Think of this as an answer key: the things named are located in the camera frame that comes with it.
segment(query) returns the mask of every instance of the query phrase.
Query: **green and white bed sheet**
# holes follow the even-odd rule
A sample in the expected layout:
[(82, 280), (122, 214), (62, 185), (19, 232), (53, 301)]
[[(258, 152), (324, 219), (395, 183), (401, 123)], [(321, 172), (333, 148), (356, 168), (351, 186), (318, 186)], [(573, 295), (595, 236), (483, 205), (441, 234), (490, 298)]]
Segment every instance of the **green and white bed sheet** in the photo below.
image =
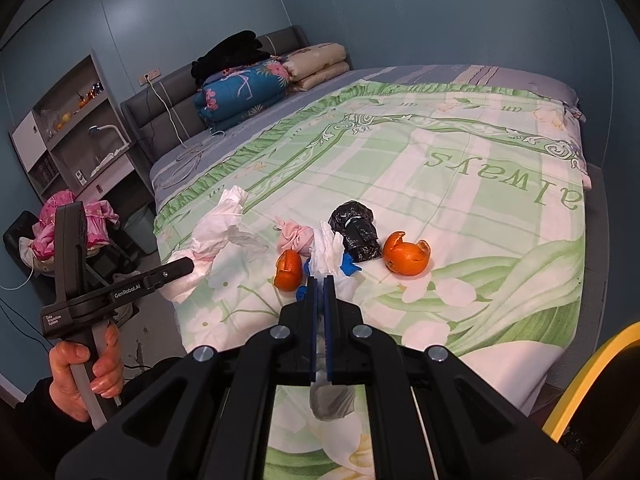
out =
[[(249, 192), (242, 230), (269, 249), (229, 244), (177, 305), (190, 351), (232, 348), (277, 320), (291, 294), (271, 281), (274, 218), (317, 226), (359, 200), (380, 240), (396, 230), (432, 249), (427, 271), (362, 264), (353, 303), (414, 348), (445, 344), (523, 407), (571, 342), (584, 271), (577, 120), (527, 91), (359, 81), (284, 118), (170, 200), (156, 219), (161, 257), (189, 240), (222, 189)], [(364, 393), (342, 420), (311, 413), (308, 388), (276, 395), (265, 478), (374, 477)]]

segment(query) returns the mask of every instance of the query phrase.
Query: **white tissue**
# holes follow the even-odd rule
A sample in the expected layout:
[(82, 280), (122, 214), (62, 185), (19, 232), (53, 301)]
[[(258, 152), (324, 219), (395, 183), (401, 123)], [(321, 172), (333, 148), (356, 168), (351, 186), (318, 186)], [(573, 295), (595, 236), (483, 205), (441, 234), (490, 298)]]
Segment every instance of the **white tissue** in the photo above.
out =
[(335, 284), (335, 297), (339, 300), (351, 301), (358, 282), (353, 276), (347, 276), (340, 268), (343, 254), (342, 235), (334, 233), (331, 226), (321, 220), (320, 228), (314, 229), (309, 272), (321, 283), (325, 276), (332, 275)]
[(225, 189), (218, 205), (196, 224), (191, 233), (189, 245), (174, 251), (169, 256), (168, 262), (184, 256), (190, 258), (193, 260), (193, 272), (162, 287), (160, 293), (165, 298), (175, 303), (182, 303), (195, 290), (200, 280), (209, 273), (213, 259), (228, 244), (230, 235), (237, 237), (239, 233), (238, 224), (242, 220), (242, 206), (247, 196), (248, 193), (239, 186)]

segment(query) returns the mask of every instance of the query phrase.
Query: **bed sheet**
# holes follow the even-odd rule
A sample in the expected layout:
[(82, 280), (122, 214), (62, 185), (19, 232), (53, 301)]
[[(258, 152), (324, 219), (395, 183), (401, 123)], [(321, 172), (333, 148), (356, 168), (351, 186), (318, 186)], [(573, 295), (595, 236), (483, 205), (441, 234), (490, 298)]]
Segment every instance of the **bed sheet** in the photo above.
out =
[[(561, 121), (545, 121), (555, 116)], [(369, 206), (380, 240), (403, 230), (432, 248), (426, 272), (362, 264), (353, 303), (402, 344), (444, 344), (527, 411), (572, 341), (584, 273), (579, 129), (562, 103), (472, 84), (360, 80), (284, 117), (174, 196), (156, 218), (161, 258), (233, 185), (248, 191), (241, 230), (264, 252), (227, 245), (176, 304), (185, 348), (242, 344), (277, 320), (276, 215), (317, 226), (347, 200)], [(279, 388), (265, 478), (374, 478), (366, 398), (320, 421), (308, 388)]]
[(200, 174), (242, 143), (276, 121), (300, 108), (359, 79), (398, 84), (466, 83), (528, 90), (559, 100), (575, 108), (578, 97), (566, 84), (540, 74), (483, 65), (415, 65), (374, 68), (347, 72), (307, 91), (287, 97), (279, 104), (227, 130), (224, 135), (211, 136), (208, 130), (161, 157), (151, 169), (150, 177), (156, 198), (156, 208), (190, 186)]

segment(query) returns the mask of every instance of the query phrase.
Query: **headboard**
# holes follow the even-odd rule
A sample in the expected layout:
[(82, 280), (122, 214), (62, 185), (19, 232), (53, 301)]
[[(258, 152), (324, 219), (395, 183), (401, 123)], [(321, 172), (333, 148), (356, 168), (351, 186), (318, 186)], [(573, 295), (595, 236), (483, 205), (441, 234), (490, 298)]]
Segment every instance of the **headboard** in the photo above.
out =
[[(274, 56), (309, 46), (305, 33), (297, 25), (270, 32), (258, 39), (262, 49)], [(193, 96), (198, 88), (191, 76), (191, 63), (153, 81), (153, 84), (171, 109), (175, 126), (183, 140), (206, 129), (193, 105)], [(166, 108), (149, 86), (122, 102), (120, 108), (130, 136), (139, 141), (152, 164), (180, 143)]]

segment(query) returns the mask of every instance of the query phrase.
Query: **human hand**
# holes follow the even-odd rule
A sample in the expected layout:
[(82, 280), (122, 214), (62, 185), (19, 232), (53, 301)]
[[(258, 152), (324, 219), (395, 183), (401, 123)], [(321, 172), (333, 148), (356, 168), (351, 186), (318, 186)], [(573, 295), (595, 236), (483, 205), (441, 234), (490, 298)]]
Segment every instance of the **human hand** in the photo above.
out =
[[(111, 323), (104, 333), (107, 348), (94, 363), (95, 379), (91, 382), (94, 394), (111, 399), (122, 391), (124, 386), (124, 364), (120, 359), (120, 333)], [(79, 422), (89, 421), (76, 381), (71, 373), (70, 365), (80, 365), (89, 359), (89, 349), (78, 343), (61, 341), (49, 351), (49, 364), (53, 382), (49, 387), (49, 395), (54, 404), (62, 412)]]

